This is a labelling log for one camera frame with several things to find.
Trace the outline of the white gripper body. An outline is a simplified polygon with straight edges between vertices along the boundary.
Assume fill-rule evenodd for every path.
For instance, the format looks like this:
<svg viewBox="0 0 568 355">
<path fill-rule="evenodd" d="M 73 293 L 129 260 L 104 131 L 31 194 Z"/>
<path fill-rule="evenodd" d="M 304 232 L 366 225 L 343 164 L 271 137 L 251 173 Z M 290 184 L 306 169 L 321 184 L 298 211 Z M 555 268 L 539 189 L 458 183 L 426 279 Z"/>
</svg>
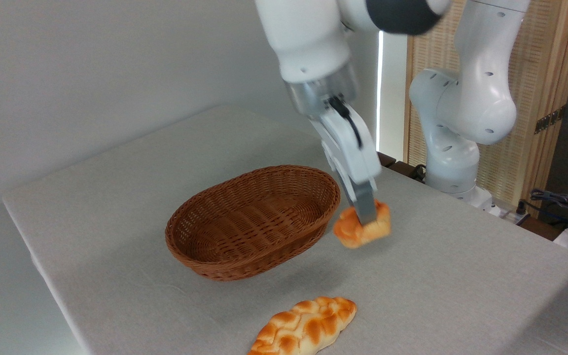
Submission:
<svg viewBox="0 0 568 355">
<path fill-rule="evenodd" d="M 382 166 L 365 121 L 344 101 L 324 101 L 321 108 L 311 124 L 321 137 L 331 169 L 341 176 L 347 190 L 353 189 L 352 182 L 370 182 L 376 190 Z"/>
</svg>

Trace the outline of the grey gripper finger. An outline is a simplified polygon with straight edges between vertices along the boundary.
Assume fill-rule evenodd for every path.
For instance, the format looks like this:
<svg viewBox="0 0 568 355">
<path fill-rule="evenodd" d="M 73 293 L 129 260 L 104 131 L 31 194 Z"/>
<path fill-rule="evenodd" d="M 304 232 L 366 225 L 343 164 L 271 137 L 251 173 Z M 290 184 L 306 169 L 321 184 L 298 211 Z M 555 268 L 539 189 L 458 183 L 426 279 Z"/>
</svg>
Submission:
<svg viewBox="0 0 568 355">
<path fill-rule="evenodd" d="M 370 224 L 377 220 L 376 202 L 374 190 L 370 182 L 356 184 L 352 182 L 354 197 L 350 198 L 351 205 L 355 208 L 360 224 Z"/>
</svg>

